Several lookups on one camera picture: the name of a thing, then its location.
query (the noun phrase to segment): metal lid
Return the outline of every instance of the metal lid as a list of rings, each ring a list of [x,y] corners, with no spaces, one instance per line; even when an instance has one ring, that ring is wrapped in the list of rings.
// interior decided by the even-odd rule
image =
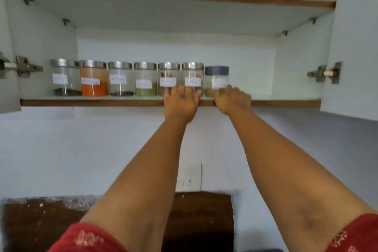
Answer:
[[[159,70],[179,70],[180,64],[179,63],[172,63],[172,62],[166,62],[166,63],[160,63],[159,64]]]
[[[205,68],[205,75],[206,76],[213,76],[213,75],[219,75],[219,76],[228,76],[228,73],[230,71],[230,67],[228,66],[208,66]]]
[[[193,69],[198,69],[198,70],[203,70],[203,63],[196,63],[196,62],[188,62],[188,63],[183,63],[183,70],[193,70]]]
[[[156,70],[155,63],[149,62],[136,62],[134,63],[134,69],[136,70]]]
[[[50,63],[51,63],[51,67],[70,67],[70,68],[79,67],[79,63],[77,61],[70,61],[66,59],[51,59]]]
[[[94,61],[94,60],[81,60],[80,67],[89,67],[89,68],[105,68],[106,63],[102,61]]]
[[[108,63],[108,68],[109,69],[127,69],[127,70],[132,70],[133,69],[133,64],[128,63],[128,62],[114,61],[114,62],[109,62]]]

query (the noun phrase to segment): electrical outlet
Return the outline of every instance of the electrical outlet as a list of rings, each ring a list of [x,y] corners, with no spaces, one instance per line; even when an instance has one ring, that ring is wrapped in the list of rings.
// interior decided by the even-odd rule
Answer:
[[[202,165],[178,170],[176,192],[201,191]]]

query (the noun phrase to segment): red sleeve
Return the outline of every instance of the red sleeve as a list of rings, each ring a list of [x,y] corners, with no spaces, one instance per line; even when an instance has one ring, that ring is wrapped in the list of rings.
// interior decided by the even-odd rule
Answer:
[[[332,240],[326,252],[378,252],[378,215],[360,216]]]
[[[48,252],[127,252],[113,236],[87,223],[71,225]]]

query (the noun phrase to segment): handwritten label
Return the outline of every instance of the handwritten label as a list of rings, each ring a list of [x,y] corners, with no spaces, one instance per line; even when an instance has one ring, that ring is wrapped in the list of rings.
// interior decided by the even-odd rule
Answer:
[[[135,80],[135,86],[137,89],[152,89],[151,80]]]
[[[195,77],[195,78],[185,77],[185,86],[186,87],[201,87],[202,80],[199,77]]]
[[[100,85],[101,82],[100,82],[100,79],[81,77],[81,83],[83,85]]]
[[[127,84],[125,75],[109,75],[109,82],[115,85]]]
[[[68,85],[69,78],[66,74],[53,74],[53,84]]]
[[[213,88],[225,88],[227,87],[227,80],[225,79],[212,79],[211,86]]]
[[[177,79],[176,78],[160,78],[160,87],[176,87]]]

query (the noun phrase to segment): white cabinet door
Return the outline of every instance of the white cabinet door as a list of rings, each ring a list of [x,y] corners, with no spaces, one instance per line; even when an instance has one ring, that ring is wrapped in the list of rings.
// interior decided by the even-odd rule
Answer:
[[[378,120],[378,0],[338,0],[328,68],[339,61],[340,84],[326,80],[321,110]]]
[[[14,62],[5,0],[0,0],[0,52],[11,62]],[[21,111],[17,73],[15,71],[8,71],[5,74],[5,78],[0,78],[0,113],[14,111]]]

